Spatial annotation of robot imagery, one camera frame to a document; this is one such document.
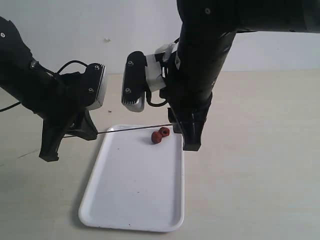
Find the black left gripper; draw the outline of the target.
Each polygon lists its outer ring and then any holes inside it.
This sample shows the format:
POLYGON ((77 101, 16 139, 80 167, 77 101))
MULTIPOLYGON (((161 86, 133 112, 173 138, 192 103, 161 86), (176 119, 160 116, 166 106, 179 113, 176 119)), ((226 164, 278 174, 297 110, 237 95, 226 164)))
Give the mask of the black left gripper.
POLYGON ((32 111, 43 120, 39 157, 44 161, 59 160, 58 149, 65 134, 87 141, 97 139, 98 130, 84 107, 87 81, 85 73, 78 71, 62 75, 32 72, 32 111))

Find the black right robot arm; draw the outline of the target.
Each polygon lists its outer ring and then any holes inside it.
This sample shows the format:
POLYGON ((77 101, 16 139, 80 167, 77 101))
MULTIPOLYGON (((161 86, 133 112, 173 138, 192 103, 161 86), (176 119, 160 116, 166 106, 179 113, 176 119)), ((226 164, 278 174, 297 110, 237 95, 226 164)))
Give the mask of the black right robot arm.
POLYGON ((167 63, 168 119, 185 151, 198 151, 213 88, 236 34, 319 33, 317 0, 179 0, 177 50, 167 63))

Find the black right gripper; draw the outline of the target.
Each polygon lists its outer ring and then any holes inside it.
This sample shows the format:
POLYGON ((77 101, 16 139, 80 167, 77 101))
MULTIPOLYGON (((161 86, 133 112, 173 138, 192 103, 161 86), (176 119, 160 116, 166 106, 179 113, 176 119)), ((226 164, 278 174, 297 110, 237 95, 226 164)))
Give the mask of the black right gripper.
POLYGON ((212 101, 213 53, 207 50, 177 50, 163 53, 168 101, 168 121, 174 133, 183 135, 183 150, 197 152, 212 101))

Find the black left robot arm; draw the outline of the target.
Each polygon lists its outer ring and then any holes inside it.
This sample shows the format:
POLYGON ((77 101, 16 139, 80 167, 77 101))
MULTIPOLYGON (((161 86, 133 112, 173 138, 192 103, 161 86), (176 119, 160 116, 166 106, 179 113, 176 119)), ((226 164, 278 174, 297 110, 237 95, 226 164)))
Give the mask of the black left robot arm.
POLYGON ((65 135, 97 139, 89 111, 97 108, 104 70, 91 63, 83 73, 52 72, 33 57, 13 22, 0 19, 0 86, 42 118, 39 157, 46 162, 59 159, 65 135))

